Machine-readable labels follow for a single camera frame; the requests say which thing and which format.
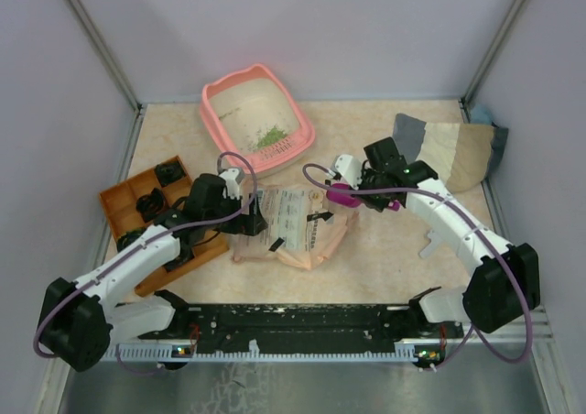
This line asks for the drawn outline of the green litter pellets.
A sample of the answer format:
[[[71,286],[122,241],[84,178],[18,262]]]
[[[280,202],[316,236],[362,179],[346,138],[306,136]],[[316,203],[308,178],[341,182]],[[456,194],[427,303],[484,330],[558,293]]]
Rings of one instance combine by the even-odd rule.
[[[249,142],[249,150],[256,152],[266,147],[273,146],[277,142],[283,140],[288,136],[288,131],[281,128],[278,125],[272,125],[270,127],[265,126],[258,128]]]

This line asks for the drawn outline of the orange compartment tray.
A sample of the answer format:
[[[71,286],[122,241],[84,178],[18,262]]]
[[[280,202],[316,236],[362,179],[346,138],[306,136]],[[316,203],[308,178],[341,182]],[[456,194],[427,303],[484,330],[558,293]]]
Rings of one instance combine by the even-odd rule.
[[[99,193],[100,204],[109,224],[116,249],[128,246],[157,216],[172,209],[178,212],[183,198],[190,193],[192,180],[180,157],[186,176],[167,187],[161,187],[151,167],[113,187]],[[228,252],[227,238],[217,231],[208,230],[193,247],[183,246],[180,254],[166,265],[157,268],[135,287],[135,294],[145,297],[169,283],[187,275],[194,269]]]

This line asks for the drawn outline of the pink litter box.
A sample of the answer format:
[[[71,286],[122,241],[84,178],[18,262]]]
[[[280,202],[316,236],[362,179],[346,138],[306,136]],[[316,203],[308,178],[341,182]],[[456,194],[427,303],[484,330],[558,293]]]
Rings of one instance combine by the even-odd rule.
[[[288,89],[261,63],[206,84],[201,92],[200,117],[219,150],[246,158],[259,178],[300,159],[316,137],[314,125]],[[272,125],[286,129],[288,136],[251,152],[249,142],[254,132]]]

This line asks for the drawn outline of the beige cat litter bag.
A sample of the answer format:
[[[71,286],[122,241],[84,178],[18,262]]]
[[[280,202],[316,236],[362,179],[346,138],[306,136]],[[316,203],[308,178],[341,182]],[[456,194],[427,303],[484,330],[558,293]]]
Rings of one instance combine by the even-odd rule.
[[[359,217],[311,185],[261,185],[257,202],[267,228],[234,240],[235,262],[275,260],[312,270],[333,256]]]

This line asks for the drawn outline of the blue cloth in corner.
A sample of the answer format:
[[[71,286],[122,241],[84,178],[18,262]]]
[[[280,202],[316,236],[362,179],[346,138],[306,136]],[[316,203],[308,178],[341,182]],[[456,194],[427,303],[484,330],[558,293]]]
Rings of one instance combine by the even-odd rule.
[[[496,126],[492,112],[482,104],[476,104],[469,111],[469,121],[474,125]]]

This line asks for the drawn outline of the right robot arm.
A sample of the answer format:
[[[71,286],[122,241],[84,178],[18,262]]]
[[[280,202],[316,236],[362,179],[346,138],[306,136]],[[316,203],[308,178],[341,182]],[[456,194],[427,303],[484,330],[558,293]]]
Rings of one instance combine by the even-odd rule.
[[[540,303],[536,250],[513,245],[495,234],[457,202],[426,162],[407,162],[394,140],[364,147],[360,199],[381,212],[399,202],[428,224],[470,275],[467,286],[432,289],[416,296],[408,317],[417,335],[433,334],[444,321],[469,322],[492,333]]]

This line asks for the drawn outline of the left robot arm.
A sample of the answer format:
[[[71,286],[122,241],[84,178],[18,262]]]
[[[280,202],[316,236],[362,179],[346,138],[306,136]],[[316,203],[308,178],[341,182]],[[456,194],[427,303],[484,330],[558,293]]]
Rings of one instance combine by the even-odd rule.
[[[177,265],[207,232],[254,236],[266,227],[256,193],[244,191],[242,169],[201,174],[181,209],[160,214],[115,257],[73,281],[57,278],[48,285],[33,337],[35,353],[83,372],[111,347],[143,334],[184,335],[190,315],[172,293],[154,292],[131,304],[122,299],[158,268]]]

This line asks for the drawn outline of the grey beige folded cloth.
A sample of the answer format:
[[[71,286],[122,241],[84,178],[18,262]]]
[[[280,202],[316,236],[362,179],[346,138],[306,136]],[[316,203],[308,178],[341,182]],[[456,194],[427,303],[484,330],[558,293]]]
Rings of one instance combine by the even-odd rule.
[[[411,163],[426,162],[452,193],[465,192],[497,170],[508,130],[496,125],[438,123],[397,114],[392,137]]]

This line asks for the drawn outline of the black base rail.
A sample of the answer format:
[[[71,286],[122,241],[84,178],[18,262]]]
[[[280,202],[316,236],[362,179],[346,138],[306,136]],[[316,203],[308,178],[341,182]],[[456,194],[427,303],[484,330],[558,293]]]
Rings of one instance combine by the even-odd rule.
[[[141,340],[195,343],[199,354],[386,354],[408,339],[433,345],[459,339],[454,322],[424,322],[407,305],[389,304],[190,304],[165,330]]]

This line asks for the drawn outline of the black part in tray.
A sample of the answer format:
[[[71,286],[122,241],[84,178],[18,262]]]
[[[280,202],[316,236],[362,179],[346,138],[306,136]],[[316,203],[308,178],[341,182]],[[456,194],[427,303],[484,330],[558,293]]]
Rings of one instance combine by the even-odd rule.
[[[167,187],[168,185],[183,179],[186,176],[186,172],[179,160],[174,159],[156,165],[155,175],[159,185],[161,187]]]

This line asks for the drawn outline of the purple plastic scoop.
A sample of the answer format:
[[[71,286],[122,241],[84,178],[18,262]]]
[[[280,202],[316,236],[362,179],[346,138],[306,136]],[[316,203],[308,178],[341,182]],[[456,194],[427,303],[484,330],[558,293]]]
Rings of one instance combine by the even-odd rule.
[[[329,201],[348,208],[363,205],[377,212],[399,211],[402,207],[399,200],[390,193],[382,193],[381,190],[368,186],[354,190],[348,184],[334,183],[326,190],[326,197]]]

